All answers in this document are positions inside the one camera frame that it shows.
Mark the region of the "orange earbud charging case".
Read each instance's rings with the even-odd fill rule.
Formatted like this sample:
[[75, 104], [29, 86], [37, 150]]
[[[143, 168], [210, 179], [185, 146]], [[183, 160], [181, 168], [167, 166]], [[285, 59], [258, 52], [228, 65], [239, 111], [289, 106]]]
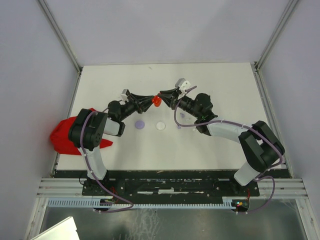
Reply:
[[158, 95], [155, 95], [151, 101], [156, 108], [158, 108], [162, 103], [162, 99]]

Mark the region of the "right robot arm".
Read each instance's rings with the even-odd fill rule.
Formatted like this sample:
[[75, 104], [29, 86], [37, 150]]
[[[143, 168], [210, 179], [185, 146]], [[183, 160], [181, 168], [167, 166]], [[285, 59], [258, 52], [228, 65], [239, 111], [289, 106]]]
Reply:
[[251, 181], [282, 163], [285, 149], [264, 121], [259, 120], [248, 126], [219, 119], [213, 113], [211, 97], [206, 93], [199, 93], [192, 99], [176, 87], [162, 90], [158, 97], [172, 110], [181, 109], [195, 117], [193, 126], [201, 134], [225, 138], [241, 145], [246, 162], [234, 174], [234, 180], [229, 183], [229, 189], [234, 195], [242, 195], [247, 191]]

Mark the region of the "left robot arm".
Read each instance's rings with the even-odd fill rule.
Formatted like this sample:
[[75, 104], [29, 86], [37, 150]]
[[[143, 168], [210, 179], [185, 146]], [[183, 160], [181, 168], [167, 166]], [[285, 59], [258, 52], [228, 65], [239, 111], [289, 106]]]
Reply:
[[121, 97], [121, 100], [111, 101], [104, 111], [81, 109], [68, 131], [68, 140], [82, 155], [87, 177], [95, 180], [93, 189], [99, 195], [106, 195], [111, 189], [111, 183], [105, 179], [107, 168], [100, 151], [103, 135], [121, 137], [126, 127], [124, 120], [133, 113], [145, 113], [155, 98], [136, 95], [127, 89]]

